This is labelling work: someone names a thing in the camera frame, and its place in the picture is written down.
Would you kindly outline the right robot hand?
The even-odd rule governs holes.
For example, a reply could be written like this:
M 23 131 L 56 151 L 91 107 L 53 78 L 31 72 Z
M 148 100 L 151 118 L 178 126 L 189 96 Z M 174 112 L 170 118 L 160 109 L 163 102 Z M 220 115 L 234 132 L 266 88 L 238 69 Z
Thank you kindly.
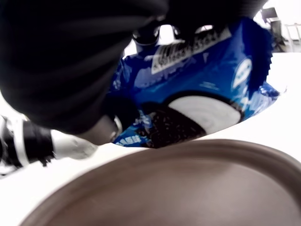
M 3 0 L 0 90 L 32 122 L 95 145 L 113 141 L 105 101 L 133 32 L 162 22 L 185 37 L 203 25 L 253 18 L 262 0 Z

